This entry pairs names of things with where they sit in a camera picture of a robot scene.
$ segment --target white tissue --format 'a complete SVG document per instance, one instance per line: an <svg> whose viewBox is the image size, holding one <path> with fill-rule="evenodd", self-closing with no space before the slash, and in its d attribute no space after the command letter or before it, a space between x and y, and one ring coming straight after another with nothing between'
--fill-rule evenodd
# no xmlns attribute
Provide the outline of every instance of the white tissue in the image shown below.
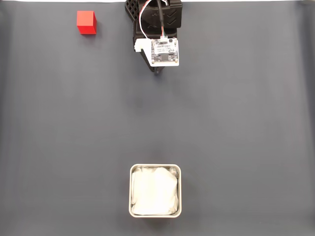
<svg viewBox="0 0 315 236"><path fill-rule="evenodd" d="M132 212L170 215L177 211L177 171L164 167L137 168L131 175Z"/></svg>

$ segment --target dark gray table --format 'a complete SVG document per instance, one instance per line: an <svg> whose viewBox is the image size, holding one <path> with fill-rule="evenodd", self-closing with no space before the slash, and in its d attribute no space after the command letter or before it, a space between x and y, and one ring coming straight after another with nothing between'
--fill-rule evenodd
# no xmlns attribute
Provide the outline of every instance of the dark gray table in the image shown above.
<svg viewBox="0 0 315 236"><path fill-rule="evenodd" d="M1 236L315 234L306 6L184 3L181 64L158 78L123 3L1 2L0 19ZM129 215L135 163L181 167L179 218Z"/></svg>

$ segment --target black plastic housing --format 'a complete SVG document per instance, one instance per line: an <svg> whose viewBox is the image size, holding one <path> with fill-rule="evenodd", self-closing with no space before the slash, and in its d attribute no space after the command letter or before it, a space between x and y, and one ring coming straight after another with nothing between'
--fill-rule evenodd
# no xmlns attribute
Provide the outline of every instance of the black plastic housing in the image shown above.
<svg viewBox="0 0 315 236"><path fill-rule="evenodd" d="M139 0L139 9L142 9L146 0ZM164 28L180 28L182 25L182 9L181 0L169 0L169 5L165 6L162 2L162 11L164 15ZM158 15L158 6L155 0L151 1L142 13L141 19L150 25L161 27Z"/></svg>

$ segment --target white wire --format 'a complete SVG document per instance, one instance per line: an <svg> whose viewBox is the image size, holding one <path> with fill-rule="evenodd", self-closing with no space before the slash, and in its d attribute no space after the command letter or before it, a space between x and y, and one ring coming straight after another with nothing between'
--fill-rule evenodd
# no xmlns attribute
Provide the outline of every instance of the white wire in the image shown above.
<svg viewBox="0 0 315 236"><path fill-rule="evenodd" d="M140 25L140 29L141 29L141 32L143 33L143 35L144 35L146 38L148 38L148 37L147 37L147 35L144 33L144 31L143 31L143 29L142 29L141 16L142 16L142 13L143 13L144 9L147 7L147 5L148 5L151 1L152 1L152 0L147 0L146 3L143 5L143 7L142 7L140 13L139 13L139 25ZM165 3L165 5L168 6L167 0L162 0L162 1Z"/></svg>

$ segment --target circuit board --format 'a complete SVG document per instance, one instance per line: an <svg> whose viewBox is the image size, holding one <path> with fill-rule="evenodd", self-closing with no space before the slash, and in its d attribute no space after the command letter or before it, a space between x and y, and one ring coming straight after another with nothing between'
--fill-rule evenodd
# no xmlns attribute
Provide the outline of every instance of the circuit board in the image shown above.
<svg viewBox="0 0 315 236"><path fill-rule="evenodd" d="M178 63L177 38L161 38L151 40L152 63Z"/></svg>

